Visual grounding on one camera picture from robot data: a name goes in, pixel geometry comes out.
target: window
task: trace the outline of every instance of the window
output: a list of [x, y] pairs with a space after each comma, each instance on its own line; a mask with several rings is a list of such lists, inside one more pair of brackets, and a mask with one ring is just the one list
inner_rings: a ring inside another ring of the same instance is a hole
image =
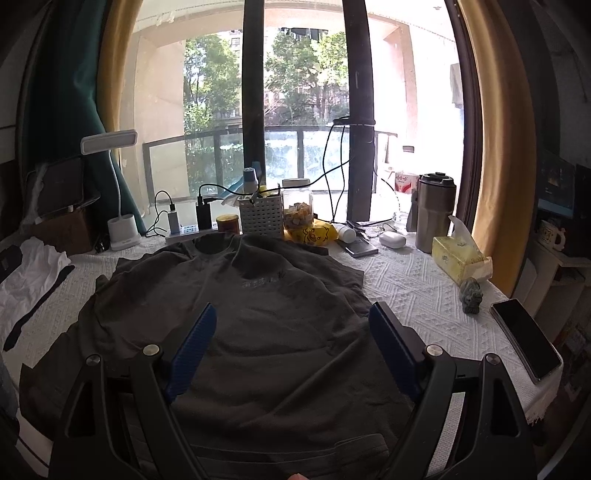
[[[376, 143], [376, 172], [394, 186], [396, 171], [442, 171], [454, 178], [459, 192], [464, 106], [456, 39], [445, 0], [405, 6], [366, 0], [366, 5], [375, 129], [395, 134]], [[413, 146], [415, 153], [404, 154], [403, 145]], [[371, 218], [391, 217], [398, 202], [408, 209], [410, 195], [394, 194], [378, 181]]]
[[[265, 3], [264, 89], [265, 145], [268, 179], [305, 177], [315, 180], [323, 174], [323, 153], [335, 118], [349, 113], [349, 69], [342, 8], [310, 2], [302, 8], [296, 2]], [[324, 166], [340, 165], [340, 139], [343, 160], [349, 159], [349, 133], [333, 129]], [[291, 147], [286, 148], [290, 138]], [[343, 187], [348, 189], [348, 166], [334, 171], [314, 184], [314, 212], [332, 219], [333, 208]], [[346, 197], [339, 203], [337, 219], [346, 219]]]
[[155, 218], [155, 192], [177, 199], [180, 222], [192, 225], [199, 186], [230, 186], [242, 175], [244, 7], [208, 5], [174, 15], [166, 0], [146, 0], [135, 24], [121, 128], [135, 128], [138, 144], [122, 153], [122, 171], [147, 224]]
[[[401, 199], [385, 181], [393, 185], [399, 170], [445, 171], [459, 186], [464, 105], [447, 1], [365, 0], [364, 9], [342, 0], [343, 10], [339, 2], [265, 0], [264, 12], [254, 0], [247, 10], [244, 2], [224, 9], [209, 2], [182, 16], [165, 0], [144, 2], [121, 116], [121, 128], [139, 134], [122, 166], [140, 209], [153, 213], [154, 192], [166, 189], [189, 204], [181, 222], [194, 223], [199, 186], [232, 187], [253, 158], [269, 187], [336, 168], [313, 190], [325, 219], [344, 191], [339, 221], [391, 217]], [[348, 33], [359, 38], [348, 43]], [[355, 89], [349, 63], [358, 72]], [[402, 161], [403, 145], [415, 148], [410, 163]], [[219, 206], [212, 208], [215, 215]]]

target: blue gripper pad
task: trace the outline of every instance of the blue gripper pad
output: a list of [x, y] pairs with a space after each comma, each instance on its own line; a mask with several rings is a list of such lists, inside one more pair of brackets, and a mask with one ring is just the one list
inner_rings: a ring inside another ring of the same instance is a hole
[[208, 304], [170, 362], [168, 384], [164, 389], [164, 398], [169, 404], [189, 388], [216, 326], [216, 310]]
[[374, 304], [369, 310], [369, 331], [382, 352], [398, 389], [417, 401], [423, 393], [420, 378], [424, 369], [422, 349], [425, 347], [417, 332], [403, 326], [382, 302]]

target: balcony ceiling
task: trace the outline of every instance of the balcony ceiling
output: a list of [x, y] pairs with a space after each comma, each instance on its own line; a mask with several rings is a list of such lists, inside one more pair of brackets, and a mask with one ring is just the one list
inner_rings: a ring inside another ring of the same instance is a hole
[[[269, 8], [309, 8], [334, 10], [342, 0], [266, 0]], [[444, 0], [365, 0], [369, 14], [396, 20], [453, 39], [452, 25]], [[154, 25], [219, 9], [243, 9], [243, 0], [144, 0], [135, 24], [135, 31]]]

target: tissue box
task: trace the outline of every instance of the tissue box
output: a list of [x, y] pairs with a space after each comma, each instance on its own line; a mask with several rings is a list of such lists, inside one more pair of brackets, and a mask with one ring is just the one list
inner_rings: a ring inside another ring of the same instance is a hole
[[492, 258], [484, 257], [473, 245], [452, 236], [433, 238], [431, 256], [435, 263], [457, 284], [473, 277], [483, 280], [492, 277]]

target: stainless steel thermos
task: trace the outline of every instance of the stainless steel thermos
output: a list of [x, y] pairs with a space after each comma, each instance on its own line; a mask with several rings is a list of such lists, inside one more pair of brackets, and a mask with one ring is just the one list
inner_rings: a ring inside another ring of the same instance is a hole
[[447, 236], [456, 204], [456, 185], [444, 173], [428, 173], [418, 181], [417, 248], [430, 254], [434, 236]]

